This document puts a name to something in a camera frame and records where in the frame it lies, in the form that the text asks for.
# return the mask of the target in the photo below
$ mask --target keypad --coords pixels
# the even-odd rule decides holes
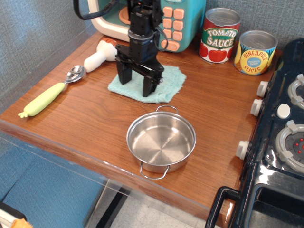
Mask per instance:
[[[164,13],[164,19],[162,20],[162,25],[165,28],[163,31],[168,39],[167,50],[177,51],[180,48],[180,41],[183,39],[183,28],[184,22],[182,21],[185,17],[185,11],[183,9],[174,9],[172,7],[164,7],[162,9]],[[167,41],[163,40],[161,46],[165,48]]]

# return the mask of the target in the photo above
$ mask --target oven door handle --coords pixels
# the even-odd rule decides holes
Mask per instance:
[[[207,218],[205,228],[215,227],[215,223],[218,219],[220,210],[225,199],[233,200],[237,204],[240,199],[240,192],[225,186],[218,189],[209,216]]]

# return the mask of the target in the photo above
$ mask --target wooden countertop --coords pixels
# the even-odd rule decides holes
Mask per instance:
[[[161,104],[145,104],[110,92],[107,87],[117,74],[116,62],[104,62],[70,84],[35,117],[18,117],[30,101],[63,82],[72,67],[83,65],[95,53],[101,36],[94,34],[7,109],[0,116],[0,130],[206,219],[219,187],[239,189],[243,161],[236,157],[238,143],[252,136],[257,119],[250,109],[258,99],[258,85],[271,78],[282,52],[276,51],[270,71],[261,76],[242,74],[234,67],[236,48],[224,64],[205,62],[198,54],[199,36],[181,53],[159,53],[162,65],[179,67],[187,76],[170,105],[192,124],[197,144],[186,165],[163,180],[150,181],[140,175],[126,133],[136,118]],[[221,212],[222,220],[228,207]]]

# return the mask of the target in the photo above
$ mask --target black toy stove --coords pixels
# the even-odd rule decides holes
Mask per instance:
[[[258,118],[244,160],[239,191],[218,190],[206,228],[214,227],[224,199],[234,200],[234,228],[304,228],[304,39],[283,50],[270,82],[261,82],[251,113]]]

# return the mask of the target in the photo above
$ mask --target towel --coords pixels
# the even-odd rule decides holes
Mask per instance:
[[[162,73],[162,83],[157,85],[156,90],[149,94],[148,97],[143,97],[143,76],[137,72],[132,72],[132,80],[124,85],[119,81],[118,74],[114,80],[109,84],[108,89],[134,100],[144,103],[168,103],[179,92],[182,84],[186,80],[184,75],[178,67],[164,66],[165,70]]]

